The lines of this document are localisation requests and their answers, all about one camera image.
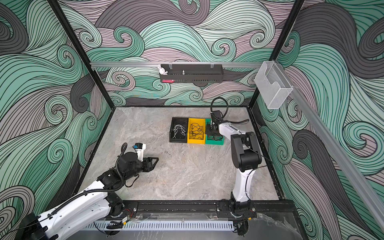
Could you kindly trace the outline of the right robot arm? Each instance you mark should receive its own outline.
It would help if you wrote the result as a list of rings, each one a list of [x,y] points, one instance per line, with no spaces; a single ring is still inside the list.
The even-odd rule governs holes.
[[[229,103],[222,97],[216,97],[210,104],[211,122],[206,124],[206,135],[213,138],[226,138],[231,142],[231,157],[236,168],[235,186],[229,200],[231,212],[235,216],[251,208],[249,191],[255,170],[264,158],[255,132],[246,132],[237,125],[247,124],[250,120],[229,121],[225,117]]]

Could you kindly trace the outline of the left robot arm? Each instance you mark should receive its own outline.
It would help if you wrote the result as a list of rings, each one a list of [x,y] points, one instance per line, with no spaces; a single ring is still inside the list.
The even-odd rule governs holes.
[[[101,218],[119,218],[126,208],[117,191],[127,186],[128,179],[137,180],[140,173],[151,172],[159,161],[159,158],[144,157],[145,144],[136,143],[132,152],[128,152],[127,147],[124,143],[115,166],[83,191],[39,216],[29,214],[23,218],[15,238],[66,240]]]

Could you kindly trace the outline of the green plastic bin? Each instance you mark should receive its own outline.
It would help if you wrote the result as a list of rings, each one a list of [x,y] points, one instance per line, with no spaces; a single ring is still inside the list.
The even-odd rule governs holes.
[[[211,119],[205,119],[206,121],[206,139],[205,139],[205,144],[206,145],[219,145],[222,146],[224,144],[224,137],[223,136],[214,136],[214,135],[209,135],[210,133],[210,128],[211,128]]]

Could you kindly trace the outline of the yellow plastic bin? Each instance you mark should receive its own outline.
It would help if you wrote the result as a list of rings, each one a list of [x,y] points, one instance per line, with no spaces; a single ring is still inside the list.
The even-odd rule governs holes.
[[[205,119],[189,118],[188,122],[188,144],[205,144],[206,139]]]

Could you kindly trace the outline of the black plastic bin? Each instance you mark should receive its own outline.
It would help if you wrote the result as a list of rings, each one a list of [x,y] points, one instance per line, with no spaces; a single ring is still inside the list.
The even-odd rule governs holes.
[[[188,118],[172,118],[169,134],[170,143],[187,143],[188,122]]]

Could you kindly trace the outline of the white rabbit figurine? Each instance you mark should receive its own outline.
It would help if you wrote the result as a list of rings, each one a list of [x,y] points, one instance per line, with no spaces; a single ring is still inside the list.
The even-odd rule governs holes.
[[[161,65],[158,65],[158,70],[159,70],[160,75],[167,75],[168,74],[168,71],[165,68],[163,68]]]

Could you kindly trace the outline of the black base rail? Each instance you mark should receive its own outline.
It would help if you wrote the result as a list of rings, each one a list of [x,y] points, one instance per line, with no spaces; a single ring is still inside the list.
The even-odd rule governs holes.
[[[113,217],[137,218],[140,214],[209,214],[219,218],[253,218],[258,213],[292,212],[295,204],[288,200],[246,201],[233,200],[195,200],[195,201],[123,201],[123,205],[112,210]]]

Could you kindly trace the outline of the black wall shelf tray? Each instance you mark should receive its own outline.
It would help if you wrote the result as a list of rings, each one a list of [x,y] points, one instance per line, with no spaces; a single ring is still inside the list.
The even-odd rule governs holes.
[[[220,83],[224,78],[222,65],[161,65],[168,71],[167,75],[160,75],[162,83],[193,83],[203,85]]]

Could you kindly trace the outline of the clear acrylic wall holder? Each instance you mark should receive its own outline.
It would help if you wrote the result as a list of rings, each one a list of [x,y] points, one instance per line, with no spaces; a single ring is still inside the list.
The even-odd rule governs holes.
[[[264,61],[254,81],[270,110],[279,109],[293,91],[283,66],[276,61]]]

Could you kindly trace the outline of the aluminium wall rail back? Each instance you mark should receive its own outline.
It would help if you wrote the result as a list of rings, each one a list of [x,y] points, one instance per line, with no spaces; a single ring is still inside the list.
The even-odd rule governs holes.
[[[97,61],[90,62],[92,68],[114,68],[114,67],[123,67],[123,68],[136,68],[136,67],[146,67],[146,68],[156,68],[158,65],[168,65],[172,68],[173,65],[222,65],[223,68],[259,68],[262,65],[262,62],[124,62],[124,61]]]

